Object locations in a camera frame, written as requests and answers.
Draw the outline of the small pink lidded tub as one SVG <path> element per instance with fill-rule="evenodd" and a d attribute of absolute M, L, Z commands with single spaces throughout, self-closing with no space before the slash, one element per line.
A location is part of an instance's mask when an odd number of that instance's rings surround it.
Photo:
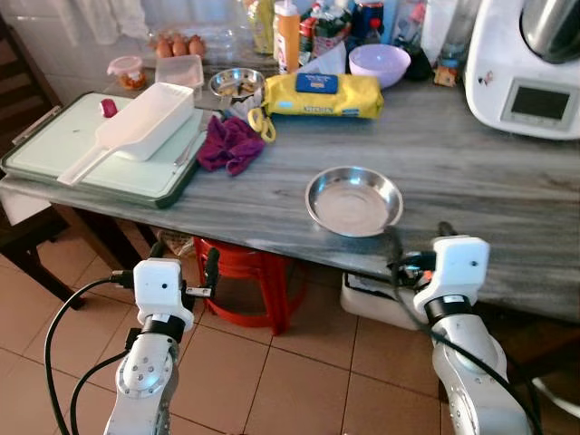
<path fill-rule="evenodd" d="M 136 91 L 148 84 L 148 76 L 142 70 L 139 55 L 121 55 L 108 63 L 107 73 L 115 76 L 117 82 L 127 91 Z"/>

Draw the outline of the yellow handled scissors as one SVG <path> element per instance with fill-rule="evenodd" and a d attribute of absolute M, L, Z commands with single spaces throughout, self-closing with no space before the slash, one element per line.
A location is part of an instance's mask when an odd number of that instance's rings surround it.
<path fill-rule="evenodd" d="M 272 120 L 266 115 L 262 107 L 255 107 L 246 112 L 246 121 L 249 128 L 258 134 L 258 137 L 265 142 L 274 142 L 276 140 L 276 129 Z"/>

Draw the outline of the purple cloth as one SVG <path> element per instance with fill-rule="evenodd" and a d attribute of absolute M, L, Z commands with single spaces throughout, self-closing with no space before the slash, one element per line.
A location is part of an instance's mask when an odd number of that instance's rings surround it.
<path fill-rule="evenodd" d="M 265 147 L 266 142 L 247 121 L 237 117 L 226 121 L 212 117 L 196 159 L 206 171 L 225 169 L 229 177 L 236 177 L 248 169 Z"/>

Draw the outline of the lilac plastic bowl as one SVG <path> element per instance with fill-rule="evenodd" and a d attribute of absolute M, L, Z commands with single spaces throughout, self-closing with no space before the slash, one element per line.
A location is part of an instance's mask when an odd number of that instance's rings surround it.
<path fill-rule="evenodd" d="M 374 76 L 382 90 L 397 83 L 411 65 L 411 56 L 401 47 L 370 43 L 348 53 L 351 74 Z"/>

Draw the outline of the red plastic stool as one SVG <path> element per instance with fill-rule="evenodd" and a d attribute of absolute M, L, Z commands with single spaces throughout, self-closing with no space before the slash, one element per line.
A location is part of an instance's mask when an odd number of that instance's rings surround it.
<path fill-rule="evenodd" d="M 208 271 L 208 254 L 215 249 L 218 253 L 217 269 L 220 276 L 252 279 L 258 285 L 264 301 L 265 313 L 250 315 L 228 311 L 208 299 L 206 306 L 212 314 L 241 327 L 268 327 L 273 335 L 286 332 L 293 314 L 308 294 L 308 283 L 304 279 L 295 292 L 291 290 L 290 274 L 299 270 L 293 258 L 277 256 L 265 250 L 220 243 L 204 237 L 193 237 L 192 248 L 200 272 Z"/>

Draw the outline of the white folded paper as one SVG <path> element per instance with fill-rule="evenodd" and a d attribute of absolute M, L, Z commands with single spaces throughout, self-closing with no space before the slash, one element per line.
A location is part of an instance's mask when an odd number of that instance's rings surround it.
<path fill-rule="evenodd" d="M 304 63 L 298 69 L 298 73 L 318 73 L 341 75 L 346 74 L 348 70 L 348 51 L 345 49 L 345 43 L 340 43 L 327 53 L 312 58 L 310 62 Z"/>

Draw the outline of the small steel bowl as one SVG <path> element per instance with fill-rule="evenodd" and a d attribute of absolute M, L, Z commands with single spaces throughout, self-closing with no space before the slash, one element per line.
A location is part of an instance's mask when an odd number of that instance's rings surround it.
<path fill-rule="evenodd" d="M 261 91 L 265 86 L 265 76 L 253 69 L 226 69 L 208 79 L 208 89 L 219 98 L 229 98 L 240 102 Z"/>

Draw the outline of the round steel plate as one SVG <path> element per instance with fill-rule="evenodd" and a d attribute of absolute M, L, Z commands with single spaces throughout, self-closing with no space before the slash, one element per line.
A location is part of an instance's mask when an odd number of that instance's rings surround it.
<path fill-rule="evenodd" d="M 403 214 L 402 192 L 376 170 L 334 167 L 316 174 L 304 192 L 306 210 L 319 227 L 345 237 L 374 237 Z"/>

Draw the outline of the clear plastic lidded box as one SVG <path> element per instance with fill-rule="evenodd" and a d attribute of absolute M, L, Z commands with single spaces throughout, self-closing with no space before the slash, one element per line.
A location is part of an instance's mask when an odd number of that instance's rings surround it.
<path fill-rule="evenodd" d="M 199 92 L 206 80 L 203 73 L 202 58 L 197 54 L 174 55 L 160 58 L 156 62 L 154 82 L 181 84 L 194 92 Z"/>

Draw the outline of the yellow kitchen wipes pack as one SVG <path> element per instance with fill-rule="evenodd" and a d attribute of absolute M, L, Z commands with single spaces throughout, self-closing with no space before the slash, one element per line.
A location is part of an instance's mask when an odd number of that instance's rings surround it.
<path fill-rule="evenodd" d="M 281 74 L 266 79 L 264 107 L 282 115 L 376 119 L 384 99 L 374 76 L 352 74 Z"/>

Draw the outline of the dark wooden chair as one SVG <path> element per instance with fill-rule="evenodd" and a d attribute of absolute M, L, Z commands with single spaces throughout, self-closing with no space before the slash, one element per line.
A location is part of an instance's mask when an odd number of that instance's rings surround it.
<path fill-rule="evenodd" d="M 53 101 L 16 33 L 0 15 L 0 159 L 15 149 L 18 133 L 32 127 Z M 45 200 L 0 189 L 0 257 L 61 301 L 73 290 L 45 268 L 38 246 L 54 243 L 67 228 L 66 220 Z"/>

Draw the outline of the orange squeeze bottle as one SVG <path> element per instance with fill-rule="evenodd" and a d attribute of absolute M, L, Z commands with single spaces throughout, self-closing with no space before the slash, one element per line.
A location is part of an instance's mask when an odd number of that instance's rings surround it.
<path fill-rule="evenodd" d="M 294 0 L 278 0 L 274 3 L 274 57 L 278 63 L 278 74 L 294 74 L 299 65 L 301 44 L 301 13 Z"/>

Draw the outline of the white box under table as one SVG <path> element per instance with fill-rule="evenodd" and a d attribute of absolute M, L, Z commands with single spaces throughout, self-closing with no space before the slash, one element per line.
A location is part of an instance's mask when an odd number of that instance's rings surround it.
<path fill-rule="evenodd" d="M 392 286 L 388 282 L 343 273 L 340 306 L 348 314 L 364 316 L 383 324 L 393 324 L 403 330 L 419 330 L 417 323 L 412 322 L 407 314 L 414 297 L 413 291 L 401 289 L 399 295 L 403 298 L 402 301 L 393 297 Z"/>

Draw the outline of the white food processor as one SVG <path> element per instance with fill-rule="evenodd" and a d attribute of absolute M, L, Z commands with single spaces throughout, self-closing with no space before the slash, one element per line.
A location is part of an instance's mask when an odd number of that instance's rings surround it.
<path fill-rule="evenodd" d="M 464 78 L 476 119 L 579 140 L 579 36 L 580 0 L 481 0 Z"/>

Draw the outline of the green rimmed white cutting board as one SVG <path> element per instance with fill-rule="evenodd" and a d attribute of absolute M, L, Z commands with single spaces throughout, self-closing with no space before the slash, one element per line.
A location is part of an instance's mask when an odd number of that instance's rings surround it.
<path fill-rule="evenodd" d="M 104 99 L 116 102 L 120 109 L 131 101 L 124 96 L 86 92 L 9 150 L 0 159 L 0 169 L 19 179 L 36 179 L 50 186 L 62 187 L 57 179 L 59 174 L 95 144 L 95 130 L 105 121 L 99 109 L 99 103 Z M 183 165 L 175 166 L 173 162 L 185 153 L 191 140 L 203 141 L 206 138 L 199 121 L 210 113 L 219 115 L 218 111 L 196 108 L 194 116 L 185 121 L 149 160 L 110 157 L 72 190 L 100 198 L 127 200 L 138 206 L 173 206 L 189 185 L 192 175 L 198 171 L 198 162 L 191 153 Z"/>

